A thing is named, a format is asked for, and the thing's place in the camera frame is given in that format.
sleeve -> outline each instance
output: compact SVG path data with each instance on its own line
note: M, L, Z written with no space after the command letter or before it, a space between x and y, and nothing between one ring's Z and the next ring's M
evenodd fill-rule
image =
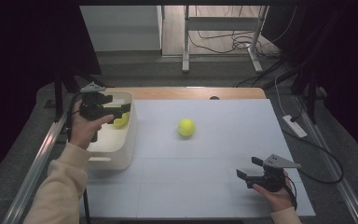
M61 156L48 166L24 223L79 223L78 202L87 185L91 153L66 144Z
M274 224L301 224L301 221L292 206L279 212L271 213Z

hand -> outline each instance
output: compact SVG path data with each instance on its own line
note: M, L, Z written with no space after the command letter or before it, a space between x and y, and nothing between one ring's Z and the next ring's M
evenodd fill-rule
M96 119L93 121L87 120L80 116L78 113L80 108L81 101L75 103L74 111L72 115L72 132L71 132L71 140L70 143L75 146L87 149L90 145L90 141L94 134L101 130L102 125L111 121L114 116L107 115L100 119Z
M287 178L285 179L287 187L292 189L289 180ZM274 212L279 212L293 206L292 200L290 199L290 196L285 189L280 189L277 192L270 192L257 184L253 184L253 188L255 191L266 197L266 199L269 201L269 204L271 205L272 211Z

yellow ball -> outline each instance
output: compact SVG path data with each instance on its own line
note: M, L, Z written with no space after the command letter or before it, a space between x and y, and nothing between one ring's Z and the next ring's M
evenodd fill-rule
M115 119L113 121L113 126L115 126L115 128L121 128L127 123L128 120L129 120L129 113L125 113L121 116L121 119Z
M178 124L178 132L182 136L190 136L196 130L196 125L191 119L181 119Z

white tabletop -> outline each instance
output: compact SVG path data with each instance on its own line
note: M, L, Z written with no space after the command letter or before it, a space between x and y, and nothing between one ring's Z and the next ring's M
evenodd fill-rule
M293 160L269 100L135 100L134 105L138 129L130 167L89 171L92 217L269 216L265 198L236 176L236 169L263 174L252 157ZM183 118L196 123L188 138L176 130ZM296 184L297 213L315 216L297 170L286 170Z

plastic container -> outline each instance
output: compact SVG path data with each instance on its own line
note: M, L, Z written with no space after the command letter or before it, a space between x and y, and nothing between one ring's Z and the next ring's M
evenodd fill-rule
M95 170L123 170L132 161L135 146L137 118L132 93L127 91L105 91L105 95L113 95L113 102L104 107L120 107L131 104L129 119L120 127L113 124L104 124L98 131L98 140L89 145L92 152L89 159L89 168Z

